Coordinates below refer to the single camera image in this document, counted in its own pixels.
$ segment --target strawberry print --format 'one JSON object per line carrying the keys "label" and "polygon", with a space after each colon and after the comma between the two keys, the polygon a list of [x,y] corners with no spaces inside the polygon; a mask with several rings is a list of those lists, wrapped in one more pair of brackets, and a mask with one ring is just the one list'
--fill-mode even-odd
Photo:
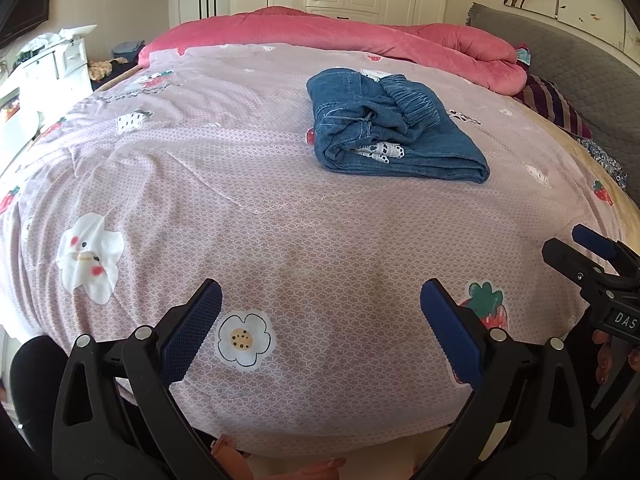
{"label": "strawberry print", "polygon": [[57,123],[52,124],[47,130],[42,132],[40,134],[40,138],[46,137],[49,134],[52,134],[53,132],[55,132],[56,130],[59,130],[60,126],[62,126],[63,123],[66,123],[66,117],[62,117]]}
{"label": "strawberry print", "polygon": [[[472,283],[469,285],[468,300],[463,301],[460,306],[473,310],[487,330],[501,328],[506,331],[508,328],[507,310],[502,304],[503,301],[502,291],[494,290],[490,282],[484,282],[482,285]],[[453,372],[453,377],[458,384],[464,384],[458,379],[455,372]]]}
{"label": "strawberry print", "polygon": [[20,186],[14,187],[0,202],[0,214],[4,213],[7,208],[14,202],[15,196],[20,191]]}
{"label": "strawberry print", "polygon": [[593,183],[593,187],[591,189],[593,189],[593,193],[595,196],[597,196],[603,202],[607,202],[611,207],[613,207],[613,200],[611,199],[611,195],[609,194],[609,191],[607,191],[607,189],[602,185],[601,181],[596,180]]}
{"label": "strawberry print", "polygon": [[154,86],[158,86],[160,83],[166,81],[167,78],[166,76],[164,77],[156,77],[154,79],[152,79],[151,81],[145,81],[144,83],[142,83],[142,85],[145,88],[153,88]]}

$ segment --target cartoon character print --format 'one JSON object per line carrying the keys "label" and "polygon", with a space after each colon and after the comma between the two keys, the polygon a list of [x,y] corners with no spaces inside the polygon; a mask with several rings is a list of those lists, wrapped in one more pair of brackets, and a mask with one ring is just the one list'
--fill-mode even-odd
{"label": "cartoon character print", "polygon": [[164,72],[152,74],[145,80],[141,81],[140,84],[145,88],[153,88],[154,86],[158,86],[160,83],[167,81],[172,73],[174,73],[173,70],[165,70]]}
{"label": "cartoon character print", "polygon": [[[484,282],[482,285],[474,282],[469,285],[468,293],[469,298],[463,301],[460,306],[473,310],[487,330],[501,328],[506,332],[508,316],[503,305],[503,292],[494,289],[490,282]],[[458,379],[455,372],[452,373],[458,384],[464,384]]]}
{"label": "cartoon character print", "polygon": [[174,74],[173,70],[164,70],[147,76],[139,77],[127,85],[126,90],[122,94],[111,96],[100,96],[96,99],[107,104],[121,101],[122,99],[130,99],[139,95],[159,94],[172,85],[170,77]]}
{"label": "cartoon character print", "polygon": [[0,201],[0,215],[4,213],[9,206],[14,202],[15,196],[20,191],[20,186],[14,187],[4,198]]}
{"label": "cartoon character print", "polygon": [[136,110],[132,114],[126,114],[118,117],[117,124],[117,135],[122,135],[126,132],[132,132],[134,130],[139,130],[142,127],[142,123],[150,118],[154,113],[146,112],[144,110]]}
{"label": "cartoon character print", "polygon": [[455,110],[447,110],[447,115],[451,118],[451,119],[457,119],[459,121],[462,121],[463,123],[466,122],[471,122],[473,124],[477,124],[478,126],[482,126],[482,123],[476,119],[473,119],[471,117],[469,117],[468,115],[462,114],[460,112],[457,112]]}
{"label": "cartoon character print", "polygon": [[404,157],[404,148],[400,146],[400,144],[394,144],[392,142],[378,142],[376,144],[357,148],[353,151],[358,155],[368,156],[379,162],[384,162],[385,164],[389,163],[389,157]]}
{"label": "cartoon character print", "polygon": [[596,180],[593,183],[593,187],[591,189],[593,189],[593,193],[595,196],[613,207],[613,200],[611,199],[611,195],[609,194],[609,191],[607,191],[607,189],[602,185],[601,181]]}
{"label": "cartoon character print", "polygon": [[82,215],[63,233],[56,255],[65,290],[72,294],[82,285],[93,302],[107,303],[118,281],[118,261],[123,251],[122,234],[107,231],[104,216]]}

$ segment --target fingernail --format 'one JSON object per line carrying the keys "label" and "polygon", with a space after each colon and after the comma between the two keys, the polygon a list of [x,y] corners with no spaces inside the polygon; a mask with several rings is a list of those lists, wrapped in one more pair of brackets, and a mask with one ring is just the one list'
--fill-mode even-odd
{"label": "fingernail", "polygon": [[634,348],[629,354],[629,364],[636,368],[640,365],[640,349]]}
{"label": "fingernail", "polygon": [[346,458],[332,458],[331,460],[329,460],[329,463],[327,464],[327,467],[329,469],[331,468],[339,468],[342,467],[343,465],[345,465],[347,463],[347,459]]}

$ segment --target pink comforter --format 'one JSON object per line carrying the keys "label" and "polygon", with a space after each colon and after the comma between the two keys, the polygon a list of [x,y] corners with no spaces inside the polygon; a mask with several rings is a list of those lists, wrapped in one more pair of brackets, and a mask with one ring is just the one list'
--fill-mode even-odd
{"label": "pink comforter", "polygon": [[473,27],[447,23],[384,27],[334,20],[285,7],[218,16],[173,28],[140,54],[150,66],[159,50],[219,44],[288,43],[322,50],[355,50],[444,70],[503,95],[516,95],[527,76],[504,40]]}

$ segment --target patterned fabric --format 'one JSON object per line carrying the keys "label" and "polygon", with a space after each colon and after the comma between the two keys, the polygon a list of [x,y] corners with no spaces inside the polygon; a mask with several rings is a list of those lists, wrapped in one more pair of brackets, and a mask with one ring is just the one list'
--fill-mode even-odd
{"label": "patterned fabric", "polygon": [[[570,242],[577,223],[627,240],[597,176],[511,98],[361,52],[183,54],[157,52],[151,70],[82,101],[0,178],[0,196],[15,190],[0,214],[0,322],[69,352],[81,333],[155,324],[216,279],[222,312],[171,392],[191,424],[242,450],[339,456],[451,423],[470,389],[420,312],[425,280],[542,343],[586,307],[543,264],[544,241]],[[306,82],[336,66],[429,86],[489,179],[325,170],[306,143]],[[119,135],[137,110],[152,115]]]}
{"label": "patterned fabric", "polygon": [[577,136],[572,137],[587,149],[594,160],[596,160],[596,162],[600,164],[607,171],[607,173],[610,174],[610,176],[613,178],[613,180],[616,181],[616,183],[622,188],[622,190],[626,190],[626,171],[622,169],[615,158],[607,155],[607,152],[605,152],[591,139],[585,139],[584,137]]}
{"label": "patterned fabric", "polygon": [[527,84],[522,92],[513,98],[567,133],[591,139],[589,127],[584,124],[578,112],[567,102],[553,83],[533,74],[527,74]]}

